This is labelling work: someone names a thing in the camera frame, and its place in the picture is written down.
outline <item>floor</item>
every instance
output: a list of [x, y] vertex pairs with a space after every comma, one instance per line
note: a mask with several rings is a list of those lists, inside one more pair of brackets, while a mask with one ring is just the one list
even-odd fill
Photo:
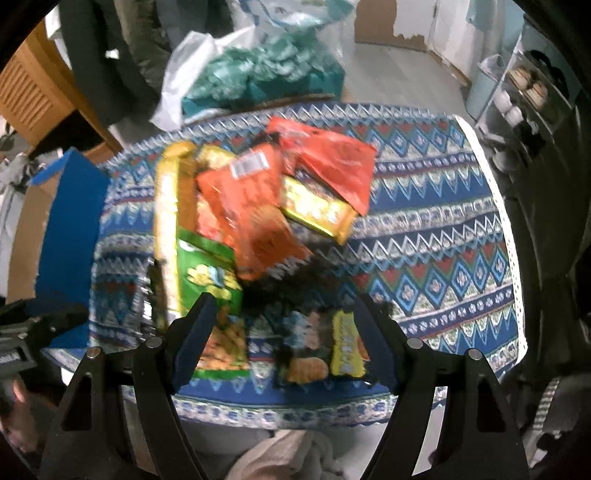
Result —
[[355, 44], [345, 70], [345, 88], [351, 101], [455, 113], [473, 123], [464, 107], [462, 85], [428, 53]]

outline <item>snack bag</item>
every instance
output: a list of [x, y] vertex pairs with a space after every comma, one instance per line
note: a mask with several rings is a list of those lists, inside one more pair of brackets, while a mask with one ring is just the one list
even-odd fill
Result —
[[279, 210], [281, 152], [271, 144], [251, 148], [231, 164], [197, 177], [221, 230], [234, 240], [239, 278], [256, 280], [278, 262], [307, 258]]
[[194, 247], [197, 247], [199, 250], [203, 250], [222, 260], [228, 268], [234, 265], [234, 250], [228, 245], [212, 240], [206, 236], [189, 232], [184, 228], [178, 229], [177, 237], [181, 240], [185, 240]]
[[248, 363], [257, 393], [265, 391], [275, 377], [275, 353], [280, 338], [264, 315], [257, 316], [247, 332]]
[[285, 199], [282, 210], [286, 216], [331, 236], [339, 245], [347, 242], [357, 212], [351, 205], [320, 193], [312, 192], [303, 183], [283, 177]]
[[333, 316], [333, 347], [330, 373], [336, 377], [347, 375], [362, 378], [369, 356], [353, 320], [353, 313], [339, 310]]
[[219, 309], [193, 378], [231, 380], [249, 375], [244, 320], [229, 315], [229, 310], [228, 305]]
[[285, 381], [301, 385], [328, 377], [332, 349], [330, 317], [315, 311], [308, 316], [292, 312], [284, 318], [283, 326], [291, 332], [284, 339], [284, 345], [291, 348]]
[[230, 263], [181, 239], [178, 240], [177, 262], [182, 315], [191, 309], [204, 291], [217, 298], [220, 308], [229, 306], [229, 313], [240, 313], [242, 287]]
[[167, 147], [156, 165], [154, 179], [154, 258], [162, 265], [167, 307], [181, 317], [177, 272], [177, 230], [195, 225], [196, 198], [193, 177], [197, 146], [188, 141]]
[[[228, 150], [223, 149], [222, 147], [218, 147], [216, 145], [204, 145], [202, 146], [197, 158], [197, 168], [198, 171], [206, 171], [210, 169], [217, 170], [228, 165], [235, 158], [236, 155], [234, 155], [232, 152], [229, 152]], [[195, 217], [195, 228], [193, 231], [195, 231], [195, 233], [199, 234], [204, 239], [226, 245], [232, 249], [233, 261], [234, 240], [231, 236], [226, 235], [220, 230], [219, 222], [217, 221], [216, 216], [213, 214], [207, 200], [205, 200], [203, 194], [199, 191], [197, 184], [195, 187], [197, 190], [197, 214]], [[198, 247], [205, 251], [211, 251], [209, 249], [210, 245], [216, 249], [214, 243], [211, 242], [204, 242], [203, 245], [198, 245]]]
[[236, 158], [232, 152], [229, 152], [225, 148], [218, 147], [217, 145], [204, 145], [199, 151], [197, 157], [197, 163], [199, 170], [217, 170], [225, 167]]
[[267, 133], [280, 134], [280, 145], [290, 158], [288, 175], [301, 167], [328, 184], [360, 215], [367, 215], [376, 149], [346, 135], [273, 117]]

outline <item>wooden cabinet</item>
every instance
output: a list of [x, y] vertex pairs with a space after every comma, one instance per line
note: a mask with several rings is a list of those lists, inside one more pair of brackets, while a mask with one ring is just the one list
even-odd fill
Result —
[[105, 161], [121, 150], [76, 87], [73, 73], [47, 39], [41, 22], [0, 73], [0, 115], [27, 140], [32, 151], [76, 111], [102, 140], [88, 150], [91, 161]]

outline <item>yellow snack package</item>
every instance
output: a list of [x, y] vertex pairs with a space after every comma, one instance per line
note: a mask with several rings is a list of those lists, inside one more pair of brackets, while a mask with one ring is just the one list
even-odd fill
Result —
[[336, 377], [361, 378], [365, 375], [365, 362], [369, 356], [353, 320], [353, 313], [339, 310], [333, 316], [333, 347], [330, 373]]
[[181, 141], [168, 146], [156, 165], [154, 180], [154, 258], [162, 265], [168, 311], [181, 316], [177, 270], [177, 230], [195, 226], [197, 146]]
[[310, 191], [303, 183], [283, 177], [283, 213], [302, 225], [334, 237], [344, 245], [357, 212], [348, 203]]
[[199, 165], [199, 170], [207, 170], [208, 168], [217, 170], [225, 167], [235, 158], [236, 155], [222, 147], [218, 147], [217, 145], [204, 145], [199, 152], [197, 163]]

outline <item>beige cloth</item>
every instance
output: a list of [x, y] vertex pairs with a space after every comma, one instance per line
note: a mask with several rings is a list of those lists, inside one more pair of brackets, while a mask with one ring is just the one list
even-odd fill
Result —
[[226, 480], [338, 480], [343, 478], [333, 458], [329, 438], [309, 430], [279, 430], [248, 450]]

